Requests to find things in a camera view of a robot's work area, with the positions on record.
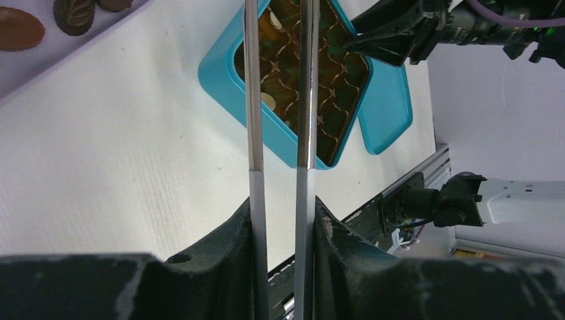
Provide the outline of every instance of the white table surface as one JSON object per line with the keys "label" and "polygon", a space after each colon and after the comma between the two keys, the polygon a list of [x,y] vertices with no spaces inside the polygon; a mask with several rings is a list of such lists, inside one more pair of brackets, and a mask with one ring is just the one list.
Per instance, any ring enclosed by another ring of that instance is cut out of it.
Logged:
{"label": "white table surface", "polygon": [[[155,1],[0,107],[0,255],[188,247],[249,195],[243,126],[199,85],[243,1]],[[343,1],[353,17],[372,0]],[[426,63],[408,68],[414,123],[382,155],[354,126],[316,192],[343,218],[434,152]],[[269,267],[294,252],[296,173],[265,152]]]}

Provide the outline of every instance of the brown chocolate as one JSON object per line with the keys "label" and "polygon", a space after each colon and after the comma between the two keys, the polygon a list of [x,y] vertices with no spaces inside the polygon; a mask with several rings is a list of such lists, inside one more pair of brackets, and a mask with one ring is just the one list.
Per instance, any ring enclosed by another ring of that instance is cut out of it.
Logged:
{"label": "brown chocolate", "polygon": [[110,12],[120,12],[131,8],[132,2],[133,0],[98,0],[100,7]]}
{"label": "brown chocolate", "polygon": [[0,50],[34,48],[44,35],[45,27],[36,17],[20,9],[0,7]]}
{"label": "brown chocolate", "polygon": [[62,32],[68,35],[85,34],[94,22],[95,0],[55,0],[53,15]]}

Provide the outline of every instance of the white wall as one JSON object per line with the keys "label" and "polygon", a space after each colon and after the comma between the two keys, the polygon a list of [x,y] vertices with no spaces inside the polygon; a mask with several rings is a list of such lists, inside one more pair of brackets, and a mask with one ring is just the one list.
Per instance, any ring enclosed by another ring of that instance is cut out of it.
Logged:
{"label": "white wall", "polygon": [[[438,46],[428,60],[439,140],[454,173],[507,180],[565,180],[565,70],[511,61],[501,47]],[[459,237],[565,256],[561,224],[457,227]]]}

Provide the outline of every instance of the teal box lid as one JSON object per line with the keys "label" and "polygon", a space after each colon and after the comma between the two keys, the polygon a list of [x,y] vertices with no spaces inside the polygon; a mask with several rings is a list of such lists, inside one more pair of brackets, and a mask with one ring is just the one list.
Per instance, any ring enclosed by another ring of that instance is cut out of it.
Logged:
{"label": "teal box lid", "polygon": [[373,61],[373,78],[359,110],[367,152],[381,154],[412,125],[412,102],[406,68]]}

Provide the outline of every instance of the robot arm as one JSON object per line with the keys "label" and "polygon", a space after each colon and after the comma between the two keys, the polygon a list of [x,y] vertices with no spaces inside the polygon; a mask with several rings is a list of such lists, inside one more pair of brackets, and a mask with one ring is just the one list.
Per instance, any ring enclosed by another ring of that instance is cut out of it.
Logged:
{"label": "robot arm", "polygon": [[478,212],[493,223],[565,223],[565,181],[505,181],[481,183]]}
{"label": "robot arm", "polygon": [[406,219],[421,219],[418,225],[433,222],[436,227],[565,219],[565,181],[505,181],[460,173],[441,190],[421,185],[400,188],[393,198],[383,200],[383,215],[395,225]]}
{"label": "robot arm", "polygon": [[537,42],[531,62],[565,68],[565,1],[479,1],[380,0],[352,20],[360,34],[346,48],[400,67],[427,59],[438,43],[500,45],[516,59]]}

